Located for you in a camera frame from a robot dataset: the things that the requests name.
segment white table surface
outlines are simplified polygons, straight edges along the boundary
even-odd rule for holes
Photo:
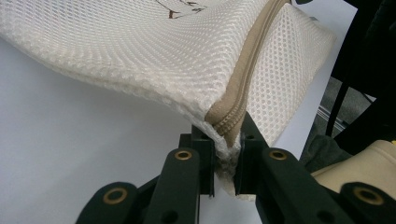
[[[355,9],[301,6],[337,36],[331,56],[276,141],[300,157]],[[191,125],[162,105],[59,75],[0,39],[0,223],[74,223],[102,186],[140,187],[161,172]],[[201,197],[201,223],[260,223],[254,203]]]

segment beige zipper tape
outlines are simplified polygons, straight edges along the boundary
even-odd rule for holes
[[[262,43],[279,10],[290,0],[269,0],[247,33],[241,54],[236,62],[226,92],[205,116],[227,146],[232,147],[242,126],[248,103],[250,80],[259,57]]]

